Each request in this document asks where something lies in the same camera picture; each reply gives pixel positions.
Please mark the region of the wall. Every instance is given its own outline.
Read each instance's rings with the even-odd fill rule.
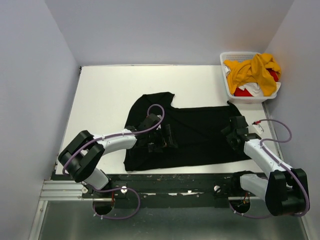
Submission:
[[[266,49],[293,0],[45,0],[82,65],[220,64]]]
[[[2,0],[0,29],[0,238],[25,240],[79,68],[42,0]]]
[[[308,175],[310,212],[307,219],[320,222],[320,1],[295,0],[267,48],[282,67],[282,87],[278,97],[268,103],[272,117],[292,129],[292,141],[283,144],[284,159]],[[288,137],[276,129],[279,139]]]

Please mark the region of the gray floor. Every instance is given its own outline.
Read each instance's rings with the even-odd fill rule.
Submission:
[[[250,213],[266,214],[262,201]],[[117,210],[117,216],[125,214]],[[307,240],[298,217],[247,219],[227,208],[143,208],[127,220],[93,217],[88,201],[51,201],[41,240]]]

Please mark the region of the wire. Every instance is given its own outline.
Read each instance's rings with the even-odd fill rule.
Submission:
[[[282,161],[279,161],[264,145],[263,143],[265,141],[271,141],[271,142],[275,142],[275,143],[287,143],[289,142],[291,139],[292,139],[292,132],[290,130],[290,128],[284,124],[283,122],[279,121],[279,120],[275,120],[275,119],[261,119],[259,121],[255,121],[253,124],[259,124],[263,121],[271,121],[271,122],[276,122],[276,123],[279,123],[281,124],[282,126],[284,126],[288,132],[289,132],[289,138],[286,139],[286,140],[276,140],[276,139],[272,139],[272,138],[264,138],[260,141],[260,146],[261,148],[266,152],[266,154],[268,154],[268,156],[270,158],[272,158],[272,160],[274,160],[279,166],[281,166],[283,169],[285,169],[291,176],[292,178],[296,181],[296,183],[298,184],[298,186],[300,187],[302,193],[303,193],[303,196],[304,196],[304,199],[305,199],[305,209],[303,212],[301,213],[295,213],[293,216],[295,217],[302,217],[304,215],[307,214],[307,212],[309,211],[309,208],[310,208],[310,200],[309,200],[309,197],[308,197],[308,194],[307,194],[307,191],[305,190],[304,186],[302,185],[302,183],[299,181],[299,179],[296,177],[296,175],[288,168],[286,167]],[[243,216],[245,218],[250,218],[250,219],[266,219],[266,218],[269,218],[269,217],[272,217],[271,214],[269,215],[266,215],[266,216],[252,216],[252,215],[244,215],[243,213],[240,213],[240,212],[237,212],[231,205],[231,203],[229,202],[229,206],[231,208],[231,210],[233,211],[233,213],[239,215],[239,216]]]
[[[148,129],[146,129],[146,130],[142,130],[142,131],[124,132],[124,133],[122,133],[122,132],[120,132],[120,133],[114,133],[114,134],[110,134],[110,135],[105,136],[105,137],[98,137],[98,138],[95,138],[95,139],[87,142],[87,143],[84,144],[82,147],[80,147],[80,148],[78,149],[78,151],[76,151],[76,152],[68,159],[68,161],[66,161],[66,163],[64,164],[63,169],[62,169],[62,174],[69,177],[69,174],[66,173],[66,169],[67,169],[67,167],[69,166],[69,164],[71,163],[71,161],[72,161],[82,150],[84,150],[84,149],[87,148],[89,145],[91,145],[91,144],[93,144],[93,143],[95,143],[95,142],[101,141],[101,140],[103,140],[103,139],[109,139],[109,138],[119,137],[119,136],[128,136],[128,135],[144,134],[144,133],[147,133],[147,132],[149,132],[149,131],[157,128],[157,127],[162,123],[162,121],[163,121],[164,118],[165,118],[165,110],[164,110],[164,108],[163,108],[161,105],[159,105],[159,104],[152,104],[152,105],[148,108],[148,110],[147,110],[147,112],[146,112],[147,116],[149,115],[150,109],[153,108],[153,107],[159,107],[159,108],[162,110],[161,119],[160,119],[160,121],[159,121],[156,125],[148,128]]]
[[[108,189],[108,190],[99,190],[99,189],[96,189],[94,188],[93,186],[91,186],[96,192],[98,193],[110,193],[110,192],[114,192],[114,191],[118,191],[118,190],[129,190],[131,192],[133,192],[135,195],[136,195],[136,198],[138,199],[138,205],[136,207],[136,209],[134,210],[133,213],[131,213],[130,215],[128,216],[119,216],[119,217],[116,217],[116,216],[106,216],[106,215],[100,215],[100,214],[97,214],[96,212],[96,206],[93,204],[93,211],[94,211],[94,214],[101,217],[101,218],[104,218],[104,219],[111,219],[111,220],[124,220],[124,219],[129,219],[131,218],[133,215],[135,215],[138,211],[139,211],[139,208],[140,208],[140,205],[141,205],[141,200],[140,200],[140,196],[139,194],[137,193],[136,190],[132,189],[132,188],[122,188],[122,187],[117,187],[117,188],[112,188],[112,189]]]

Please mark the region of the yellow cloth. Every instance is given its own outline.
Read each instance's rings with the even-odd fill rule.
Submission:
[[[267,70],[275,71],[280,79],[281,68],[272,54],[257,53],[250,60],[243,62],[225,60],[223,63],[231,70],[227,77],[231,94],[235,93],[237,87],[246,83],[258,83],[266,97],[271,96],[277,90],[276,82]]]

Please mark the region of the gray wall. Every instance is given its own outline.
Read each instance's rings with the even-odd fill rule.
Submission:
[[[282,86],[268,106],[274,119],[292,129],[292,141],[282,144],[284,159],[308,174],[313,225],[320,222],[320,1],[295,0],[267,48],[282,67]],[[276,128],[279,139],[288,137]]]
[[[219,64],[263,52],[293,0],[45,0],[81,65]]]
[[[0,238],[25,240],[79,70],[43,0],[2,0],[0,30]]]

